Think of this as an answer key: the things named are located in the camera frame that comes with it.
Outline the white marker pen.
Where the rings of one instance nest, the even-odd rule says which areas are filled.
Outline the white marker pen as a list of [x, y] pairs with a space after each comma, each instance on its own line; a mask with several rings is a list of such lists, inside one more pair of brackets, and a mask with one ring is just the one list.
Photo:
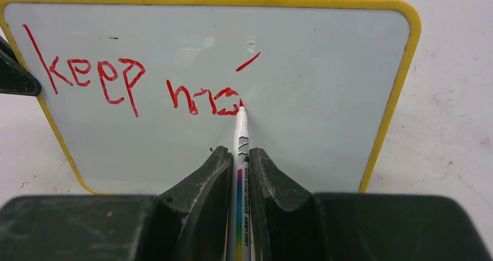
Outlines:
[[236, 114], [232, 161], [226, 259], [251, 260], [249, 133], [248, 116], [243, 104], [240, 104]]

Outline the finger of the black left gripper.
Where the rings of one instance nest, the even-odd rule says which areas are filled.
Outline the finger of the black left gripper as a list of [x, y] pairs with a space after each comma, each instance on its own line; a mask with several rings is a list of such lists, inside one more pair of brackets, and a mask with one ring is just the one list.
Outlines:
[[17, 61], [10, 45], [1, 37], [2, 94], [37, 96], [41, 93], [39, 81]]

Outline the yellow framed whiteboard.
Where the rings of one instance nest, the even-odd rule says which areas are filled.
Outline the yellow framed whiteboard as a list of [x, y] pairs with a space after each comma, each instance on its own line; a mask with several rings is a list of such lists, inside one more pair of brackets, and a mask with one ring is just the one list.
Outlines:
[[79, 183], [159, 193], [248, 114], [310, 191], [363, 190], [421, 33], [400, 0], [1, 0]]

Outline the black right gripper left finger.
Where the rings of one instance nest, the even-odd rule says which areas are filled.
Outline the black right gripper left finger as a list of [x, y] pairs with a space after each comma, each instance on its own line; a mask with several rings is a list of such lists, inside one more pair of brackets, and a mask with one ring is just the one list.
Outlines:
[[160, 194], [158, 242], [165, 260], [223, 260], [232, 155], [218, 146], [201, 167]]

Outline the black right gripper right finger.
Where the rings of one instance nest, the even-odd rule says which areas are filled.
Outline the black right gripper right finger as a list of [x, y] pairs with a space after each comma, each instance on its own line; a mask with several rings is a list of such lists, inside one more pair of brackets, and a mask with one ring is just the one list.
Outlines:
[[249, 151], [249, 195], [256, 260], [320, 256], [312, 193], [281, 171], [262, 148]]

